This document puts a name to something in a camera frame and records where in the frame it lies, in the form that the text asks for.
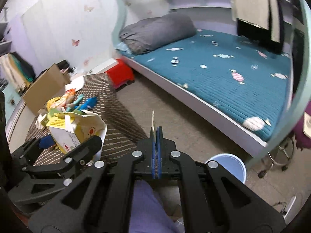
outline yellow snack box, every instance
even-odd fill
[[[93,112],[82,110],[86,115],[73,112],[55,113],[46,127],[59,149],[68,153],[93,135],[102,139],[104,144],[107,125],[102,118]],[[100,160],[102,148],[94,155],[93,160]]]

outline purple wall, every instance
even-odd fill
[[[36,75],[39,75],[43,71],[43,67],[29,42],[20,16],[14,17],[7,24],[4,36],[8,41],[12,40],[10,52],[16,51],[24,60],[33,66]]]

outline white wall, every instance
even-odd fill
[[[169,11],[165,0],[125,1],[127,25]],[[84,11],[85,5],[93,10]],[[116,0],[8,0],[6,6],[8,21],[21,16],[44,68],[66,59],[71,66],[90,70],[113,55],[111,32],[117,20]],[[79,46],[73,47],[72,39],[80,39]]]
[[[166,0],[124,0],[128,14],[126,25],[150,17],[161,17],[169,12]]]

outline gray pillow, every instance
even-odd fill
[[[131,24],[120,32],[120,38],[135,54],[143,54],[195,34],[190,17],[172,12]]]

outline purple cloth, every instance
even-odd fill
[[[311,102],[308,103],[304,112],[311,115]],[[293,132],[295,133],[295,138],[297,140],[297,148],[311,149],[311,139],[304,134],[304,115],[302,115],[302,117],[294,127]]]
[[[129,233],[179,233],[155,198],[151,186],[136,180],[133,193]]]

